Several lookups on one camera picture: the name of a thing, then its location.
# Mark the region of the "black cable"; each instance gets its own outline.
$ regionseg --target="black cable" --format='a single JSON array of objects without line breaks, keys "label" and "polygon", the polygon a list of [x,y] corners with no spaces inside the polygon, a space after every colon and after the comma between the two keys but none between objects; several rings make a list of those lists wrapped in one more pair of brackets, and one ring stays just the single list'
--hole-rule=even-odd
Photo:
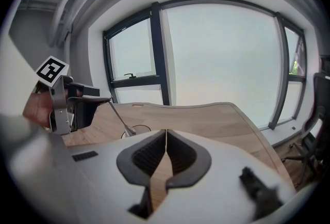
[{"label": "black cable", "polygon": [[149,127],[146,126],[146,125],[135,125],[135,126],[133,126],[133,127],[137,127],[137,126],[144,126],[144,127],[147,127],[147,128],[149,129],[149,131],[151,131],[151,128],[149,128]]}]

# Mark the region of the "wooden floor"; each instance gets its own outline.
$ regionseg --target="wooden floor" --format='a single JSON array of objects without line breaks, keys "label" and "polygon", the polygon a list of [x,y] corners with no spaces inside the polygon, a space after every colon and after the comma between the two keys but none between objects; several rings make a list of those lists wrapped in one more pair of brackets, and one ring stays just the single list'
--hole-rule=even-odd
[{"label": "wooden floor", "polygon": [[[295,148],[292,148],[292,149],[289,148],[289,145],[294,142],[297,144],[301,143],[300,135],[297,135],[297,136],[293,137],[292,139],[290,139],[289,141],[274,148],[276,153],[279,155],[279,157],[281,159],[286,156],[299,155],[298,151]],[[298,185],[298,182],[300,181],[300,177],[301,177],[301,172],[303,169],[302,163],[299,161],[286,160],[284,162],[284,166],[285,166],[286,170],[288,171],[297,191],[301,190],[302,188],[304,188],[306,185],[310,184],[313,181],[320,180],[320,178],[322,177],[322,174],[324,173],[322,168],[318,167],[317,162],[315,162],[314,166],[317,169],[318,175],[316,177],[313,177],[313,173],[307,167],[304,181],[302,182],[301,185]]]},{"label": "wooden floor", "polygon": [[[275,170],[290,185],[292,181],[280,158],[251,120],[234,104],[214,103],[192,107],[168,107],[152,104],[115,105],[129,125],[145,125],[151,130],[172,129],[196,134],[239,147]],[[110,142],[120,139],[124,126],[109,104],[99,106],[92,124],[65,135],[66,146]],[[166,196],[165,181],[172,176],[167,153],[151,178],[154,209]]]}]

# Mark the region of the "human hand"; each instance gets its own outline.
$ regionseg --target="human hand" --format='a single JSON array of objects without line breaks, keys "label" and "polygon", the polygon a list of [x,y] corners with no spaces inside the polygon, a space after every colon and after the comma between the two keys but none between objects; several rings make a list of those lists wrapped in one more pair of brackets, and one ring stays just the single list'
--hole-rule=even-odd
[{"label": "human hand", "polygon": [[[65,97],[68,97],[68,91],[65,90]],[[30,121],[43,126],[50,127],[50,113],[53,111],[53,101],[51,94],[47,92],[32,93],[25,105],[23,116]]]}]

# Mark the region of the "black vent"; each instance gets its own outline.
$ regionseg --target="black vent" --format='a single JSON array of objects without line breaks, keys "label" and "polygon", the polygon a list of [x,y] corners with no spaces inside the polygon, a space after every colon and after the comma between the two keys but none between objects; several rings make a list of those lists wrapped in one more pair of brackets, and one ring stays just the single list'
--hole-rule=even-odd
[{"label": "black vent", "polygon": [[154,174],[165,153],[165,136],[157,137],[132,155],[133,163],[150,177]]},{"label": "black vent", "polygon": [[84,153],[72,155],[72,158],[75,162],[79,162],[79,161],[86,160],[86,159],[89,159],[89,158],[92,158],[95,156],[98,156],[98,153],[91,151],[91,152],[84,152]]},{"label": "black vent", "polygon": [[188,169],[197,159],[196,151],[182,140],[168,134],[167,153],[171,159],[173,175]]}]

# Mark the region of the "wooden desk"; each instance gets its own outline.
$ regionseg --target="wooden desk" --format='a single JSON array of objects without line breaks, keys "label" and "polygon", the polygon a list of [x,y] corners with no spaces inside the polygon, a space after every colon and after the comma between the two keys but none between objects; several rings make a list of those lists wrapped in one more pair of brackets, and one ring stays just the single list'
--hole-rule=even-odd
[{"label": "wooden desk", "polygon": [[[289,184],[291,178],[272,146],[252,121],[232,103],[213,103],[201,106],[169,107],[143,103],[115,105],[129,125],[146,125],[151,130],[173,129],[235,145],[277,171]],[[66,146],[109,142],[120,139],[124,126],[109,104],[98,107],[91,126],[65,135]],[[151,180],[152,199],[157,208],[166,196],[164,183],[172,176],[167,154]]]}]

